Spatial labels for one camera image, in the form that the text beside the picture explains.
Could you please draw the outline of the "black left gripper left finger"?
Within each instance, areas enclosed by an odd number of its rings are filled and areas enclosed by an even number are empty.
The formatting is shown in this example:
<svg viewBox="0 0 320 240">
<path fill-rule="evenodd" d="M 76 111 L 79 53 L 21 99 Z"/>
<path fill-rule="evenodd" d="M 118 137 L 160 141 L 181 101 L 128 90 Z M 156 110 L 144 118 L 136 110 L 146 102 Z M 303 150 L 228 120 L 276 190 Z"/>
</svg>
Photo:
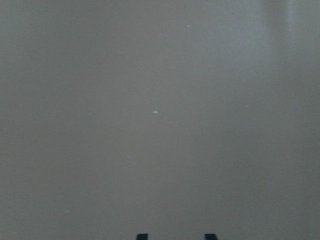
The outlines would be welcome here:
<svg viewBox="0 0 320 240">
<path fill-rule="evenodd" d="M 139 233 L 136 235 L 136 240 L 148 240 L 147 233 Z"/>
</svg>

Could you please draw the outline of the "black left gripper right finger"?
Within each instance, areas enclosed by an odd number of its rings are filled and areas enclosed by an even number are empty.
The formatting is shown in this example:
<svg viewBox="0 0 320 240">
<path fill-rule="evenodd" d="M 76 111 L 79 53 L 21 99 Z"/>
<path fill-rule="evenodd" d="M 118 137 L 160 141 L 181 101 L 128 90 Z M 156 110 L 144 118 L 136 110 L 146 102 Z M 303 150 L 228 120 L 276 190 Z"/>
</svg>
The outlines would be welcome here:
<svg viewBox="0 0 320 240">
<path fill-rule="evenodd" d="M 217 240 L 217 235 L 215 233 L 205 233 L 204 240 Z"/>
</svg>

